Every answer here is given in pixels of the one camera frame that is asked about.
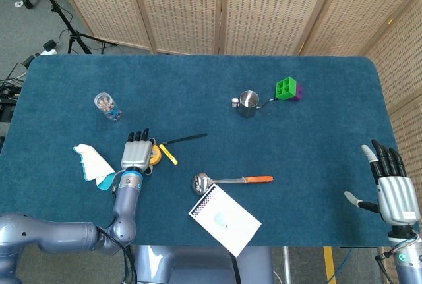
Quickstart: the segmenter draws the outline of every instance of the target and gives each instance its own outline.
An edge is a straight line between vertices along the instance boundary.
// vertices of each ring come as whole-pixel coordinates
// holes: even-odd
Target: green block
[[[276,85],[276,98],[285,100],[296,96],[296,80],[288,77],[278,81]]]

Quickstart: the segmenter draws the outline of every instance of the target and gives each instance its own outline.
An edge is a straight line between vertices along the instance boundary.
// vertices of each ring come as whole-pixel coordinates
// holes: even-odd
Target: orange handle
[[[265,183],[274,180],[271,175],[263,175],[260,177],[245,177],[246,183]]]

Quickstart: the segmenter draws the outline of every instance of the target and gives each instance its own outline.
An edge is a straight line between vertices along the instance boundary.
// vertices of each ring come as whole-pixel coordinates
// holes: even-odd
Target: purple block
[[[291,98],[292,101],[300,101],[302,99],[302,86],[296,82],[296,95]]]

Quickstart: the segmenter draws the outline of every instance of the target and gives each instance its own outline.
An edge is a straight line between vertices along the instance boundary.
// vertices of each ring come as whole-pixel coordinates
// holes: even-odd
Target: white notebook
[[[213,184],[190,210],[189,215],[237,257],[261,223]]]

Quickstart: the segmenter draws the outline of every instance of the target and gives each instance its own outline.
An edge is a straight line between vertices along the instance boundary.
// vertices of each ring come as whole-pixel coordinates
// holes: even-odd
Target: plastic container
[[[110,94],[99,93],[95,97],[94,103],[110,121],[118,121],[121,118],[122,112]]]

